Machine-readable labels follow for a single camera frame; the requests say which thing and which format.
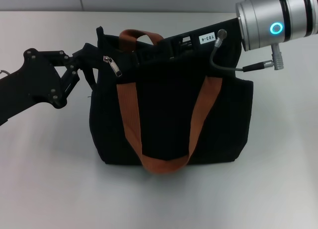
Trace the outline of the black bag with brown handles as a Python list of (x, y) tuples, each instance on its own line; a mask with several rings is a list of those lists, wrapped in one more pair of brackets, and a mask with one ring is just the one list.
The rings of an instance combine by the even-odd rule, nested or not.
[(157, 174), (232, 162), (247, 143), (253, 82), (213, 73), (209, 53), (123, 71), (93, 85), (89, 127), (103, 162)]

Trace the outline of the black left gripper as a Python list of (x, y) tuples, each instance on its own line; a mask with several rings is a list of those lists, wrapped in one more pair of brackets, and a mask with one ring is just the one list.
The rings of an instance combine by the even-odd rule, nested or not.
[[(26, 50), (22, 67), (0, 79), (0, 126), (38, 103), (49, 103), (57, 109), (65, 107), (80, 80), (78, 69), (87, 67), (98, 56), (99, 49), (89, 43), (72, 55), (63, 50)], [(55, 67), (67, 70), (60, 77)]]

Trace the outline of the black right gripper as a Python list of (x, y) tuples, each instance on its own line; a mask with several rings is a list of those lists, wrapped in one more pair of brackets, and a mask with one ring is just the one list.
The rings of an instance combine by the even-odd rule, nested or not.
[(159, 41), (136, 51), (140, 65), (168, 61), (173, 57), (197, 52), (210, 52), (215, 46), (224, 47), (241, 42), (239, 20), (227, 21), (195, 29)]

